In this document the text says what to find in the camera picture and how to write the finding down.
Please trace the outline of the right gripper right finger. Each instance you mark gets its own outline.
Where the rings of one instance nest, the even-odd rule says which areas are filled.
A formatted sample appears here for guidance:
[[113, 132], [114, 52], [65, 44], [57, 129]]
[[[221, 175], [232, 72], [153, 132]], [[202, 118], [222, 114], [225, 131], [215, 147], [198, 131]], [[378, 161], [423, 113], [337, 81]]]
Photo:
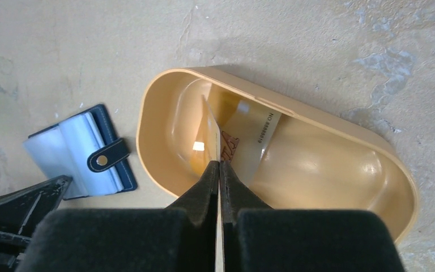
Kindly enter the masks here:
[[364, 210], [273, 209], [227, 161], [219, 190], [225, 271], [404, 271], [384, 222]]

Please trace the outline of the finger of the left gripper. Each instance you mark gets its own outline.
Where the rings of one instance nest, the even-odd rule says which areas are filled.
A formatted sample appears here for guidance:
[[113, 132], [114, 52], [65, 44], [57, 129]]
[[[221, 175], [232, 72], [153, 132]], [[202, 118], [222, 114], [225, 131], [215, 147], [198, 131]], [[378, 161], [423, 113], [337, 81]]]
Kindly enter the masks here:
[[62, 201], [72, 178], [59, 176], [0, 196], [0, 271], [15, 271], [37, 225]]

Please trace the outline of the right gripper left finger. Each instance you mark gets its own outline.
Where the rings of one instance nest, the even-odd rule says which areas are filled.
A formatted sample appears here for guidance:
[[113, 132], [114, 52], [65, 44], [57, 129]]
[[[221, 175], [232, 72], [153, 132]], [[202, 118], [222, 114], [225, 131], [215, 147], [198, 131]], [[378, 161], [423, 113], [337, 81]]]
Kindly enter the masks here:
[[18, 271], [214, 271], [219, 163], [163, 209], [59, 209]]

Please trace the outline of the blue leather card holder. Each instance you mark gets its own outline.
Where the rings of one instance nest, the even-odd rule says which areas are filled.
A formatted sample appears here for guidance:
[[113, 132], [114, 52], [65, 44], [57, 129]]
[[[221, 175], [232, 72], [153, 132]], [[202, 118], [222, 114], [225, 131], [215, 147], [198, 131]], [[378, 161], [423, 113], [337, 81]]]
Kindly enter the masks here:
[[104, 104], [97, 104], [28, 136], [23, 147], [47, 178], [71, 177], [65, 200], [107, 196], [138, 188]]

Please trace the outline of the beige credit card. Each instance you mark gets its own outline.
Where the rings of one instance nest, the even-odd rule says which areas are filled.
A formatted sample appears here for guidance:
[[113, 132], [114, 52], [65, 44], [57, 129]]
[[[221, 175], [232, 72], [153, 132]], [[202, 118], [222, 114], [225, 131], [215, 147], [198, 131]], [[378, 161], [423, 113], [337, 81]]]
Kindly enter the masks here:
[[[221, 157], [220, 148], [220, 129], [212, 112], [211, 106], [208, 99], [203, 95], [203, 118], [205, 120], [206, 128], [204, 129], [204, 147], [207, 159], [209, 161], [219, 162]], [[221, 229], [221, 208], [220, 208], [220, 192], [219, 192], [219, 168], [217, 169], [217, 181], [216, 187], [216, 231], [215, 231], [215, 271], [223, 271], [223, 239], [222, 239], [222, 229]]]
[[231, 92], [216, 100], [221, 160], [229, 161], [241, 182], [250, 185], [282, 113]]

